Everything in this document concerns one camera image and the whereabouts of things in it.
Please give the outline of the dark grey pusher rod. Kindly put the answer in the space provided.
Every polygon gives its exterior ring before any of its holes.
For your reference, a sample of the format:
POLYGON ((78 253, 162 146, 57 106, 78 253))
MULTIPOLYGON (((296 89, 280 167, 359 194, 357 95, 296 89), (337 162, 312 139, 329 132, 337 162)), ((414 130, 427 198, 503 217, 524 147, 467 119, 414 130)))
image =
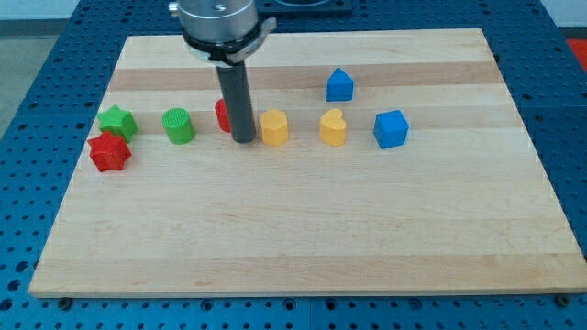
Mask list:
POLYGON ((227 109, 231 136, 235 142, 250 143, 256 137, 256 127, 245 62, 227 68, 217 67, 216 74, 227 109))

